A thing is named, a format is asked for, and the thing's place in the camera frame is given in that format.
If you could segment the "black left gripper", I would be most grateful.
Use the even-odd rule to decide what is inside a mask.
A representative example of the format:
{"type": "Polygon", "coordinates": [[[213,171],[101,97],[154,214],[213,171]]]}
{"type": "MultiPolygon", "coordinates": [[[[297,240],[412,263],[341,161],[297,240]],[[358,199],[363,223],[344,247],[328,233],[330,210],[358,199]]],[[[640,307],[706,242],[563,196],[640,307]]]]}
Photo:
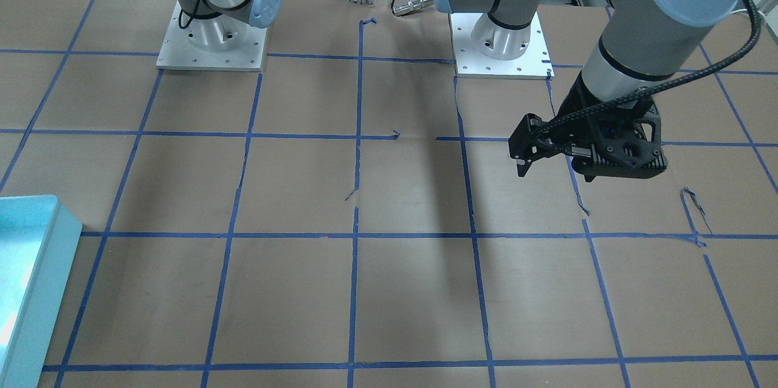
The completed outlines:
{"type": "Polygon", "coordinates": [[[540,130],[547,125],[530,113],[509,136],[509,157],[523,178],[531,164],[559,153],[571,155],[572,147],[585,153],[573,158],[573,169],[592,182],[597,176],[652,178],[667,170],[661,149],[661,117],[653,97],[591,114],[558,127],[556,142],[540,130]]]}

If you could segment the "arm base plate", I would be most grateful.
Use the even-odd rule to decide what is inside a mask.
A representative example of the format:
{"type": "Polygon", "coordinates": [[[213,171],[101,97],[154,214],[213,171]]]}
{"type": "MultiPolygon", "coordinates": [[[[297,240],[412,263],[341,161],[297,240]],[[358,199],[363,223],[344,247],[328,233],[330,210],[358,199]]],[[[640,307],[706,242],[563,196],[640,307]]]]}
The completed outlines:
{"type": "Polygon", "coordinates": [[[156,66],[177,71],[261,72],[267,30],[250,27],[228,16],[196,19],[175,3],[159,49],[156,66]]]}
{"type": "Polygon", "coordinates": [[[486,14],[477,12],[453,13],[449,21],[457,77],[555,77],[539,14],[520,30],[497,27],[486,14]]]}

